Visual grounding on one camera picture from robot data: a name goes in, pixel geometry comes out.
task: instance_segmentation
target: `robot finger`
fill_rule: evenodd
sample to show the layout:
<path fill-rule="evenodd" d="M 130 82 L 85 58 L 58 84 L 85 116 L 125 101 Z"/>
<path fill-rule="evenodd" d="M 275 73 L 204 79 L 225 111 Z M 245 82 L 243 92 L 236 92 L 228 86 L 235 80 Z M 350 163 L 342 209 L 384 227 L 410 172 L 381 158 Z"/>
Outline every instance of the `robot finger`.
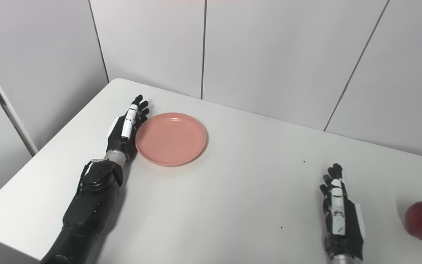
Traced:
<path fill-rule="evenodd" d="M 148 105 L 149 105 L 148 101 L 142 102 L 138 107 L 138 113 L 141 113 L 141 111 L 144 110 L 146 107 L 148 107 Z"/>
<path fill-rule="evenodd" d="M 149 108 L 142 110 L 141 113 L 138 115 L 138 118 L 139 118 L 141 124 L 146 121 L 144 118 L 146 117 L 147 114 L 149 114 Z"/>
<path fill-rule="evenodd" d="M 329 197 L 323 199 L 322 203 L 322 209 L 325 216 L 328 216 L 330 214 L 330 207 L 331 207 L 331 200 Z"/>
<path fill-rule="evenodd" d="M 142 101 L 142 95 L 138 95 L 131 104 L 139 106 L 139 103 Z"/>
<path fill-rule="evenodd" d="M 325 184 L 320 185 L 320 191 L 322 191 L 322 194 L 324 196 L 330 194 L 330 192 L 328 191 L 328 187 Z"/>
<path fill-rule="evenodd" d="M 337 179 L 341 179 L 343 178 L 343 168 L 341 167 L 341 165 L 339 165 L 338 163 L 333 164 L 333 169 L 335 169 L 335 173 L 337 175 Z"/>
<path fill-rule="evenodd" d="M 136 122 L 135 122 L 135 124 L 134 124 L 134 130 L 138 130 L 138 129 L 139 129 L 139 127 L 140 127 L 140 126 L 141 126 L 144 122 L 146 122 L 146 120 L 148 120 L 148 117 L 146 117 L 146 115 L 147 115 L 147 113 L 149 112 L 149 109 L 146 109 L 146 110 L 144 110 L 143 112 L 144 112 L 144 114 L 138 115 L 138 116 L 136 117 Z"/>
<path fill-rule="evenodd" d="M 323 176 L 323 181 L 325 182 L 325 184 L 327 184 L 327 186 L 330 186 L 330 184 L 332 183 L 332 180 L 333 179 L 328 174 L 325 174 Z"/>
<path fill-rule="evenodd" d="M 337 175 L 336 175 L 336 171 L 335 171 L 335 169 L 333 167 L 329 167 L 328 168 L 328 174 L 330 174 L 330 177 L 332 179 L 338 179 L 337 178 Z"/>

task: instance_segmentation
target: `table surface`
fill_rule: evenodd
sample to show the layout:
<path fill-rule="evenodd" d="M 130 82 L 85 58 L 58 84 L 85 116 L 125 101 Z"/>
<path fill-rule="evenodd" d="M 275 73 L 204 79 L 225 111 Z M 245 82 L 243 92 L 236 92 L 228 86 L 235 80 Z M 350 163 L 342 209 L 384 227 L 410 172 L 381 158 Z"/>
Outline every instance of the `table surface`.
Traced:
<path fill-rule="evenodd" d="M 350 199 L 362 205 L 365 263 L 422 263 L 422 241 L 401 222 L 422 200 L 422 157 L 121 79 L 0 190 L 1 243 L 44 256 L 84 164 L 104 156 L 113 119 L 138 94 L 151 103 L 151 116 L 198 119 L 208 144 L 183 166 L 162 167 L 140 155 L 127 165 L 110 232 L 89 262 L 325 264 L 318 186 L 338 162 Z"/>

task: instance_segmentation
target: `robotic forearm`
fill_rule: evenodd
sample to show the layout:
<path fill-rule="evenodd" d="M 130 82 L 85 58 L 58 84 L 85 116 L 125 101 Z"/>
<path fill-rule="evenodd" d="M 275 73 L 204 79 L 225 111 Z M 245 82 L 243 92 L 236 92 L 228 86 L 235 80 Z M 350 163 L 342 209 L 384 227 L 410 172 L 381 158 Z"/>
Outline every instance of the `robotic forearm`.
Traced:
<path fill-rule="evenodd" d="M 122 166 L 134 150 L 134 136 L 146 121 L 148 102 L 136 97 L 125 115 L 116 119 L 103 160 L 85 165 L 76 194 L 63 217 L 63 227 L 40 264 L 84 264 L 105 228 L 123 183 Z"/>
<path fill-rule="evenodd" d="M 360 206 L 348 199 L 341 171 L 339 164 L 333 164 L 320 186 L 327 227 L 323 243 L 333 264 L 361 264 L 364 223 Z"/>

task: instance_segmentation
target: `robotic hand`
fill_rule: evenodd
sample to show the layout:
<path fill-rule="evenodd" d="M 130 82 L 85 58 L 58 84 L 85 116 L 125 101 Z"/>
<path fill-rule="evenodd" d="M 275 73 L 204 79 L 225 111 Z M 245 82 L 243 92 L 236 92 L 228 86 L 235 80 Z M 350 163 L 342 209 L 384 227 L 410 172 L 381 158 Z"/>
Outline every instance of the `robotic hand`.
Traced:
<path fill-rule="evenodd" d="M 323 242 L 333 264 L 361 264 L 364 222 L 359 204 L 348 199 L 341 171 L 339 164 L 333 164 L 320 186 L 327 227 Z"/>
<path fill-rule="evenodd" d="M 139 95 L 114 121 L 104 159 L 91 160 L 82 171 L 76 194 L 63 217 L 63 227 L 40 264 L 84 264 L 103 231 L 123 183 L 122 166 L 132 157 L 134 136 L 146 121 L 148 102 Z"/>

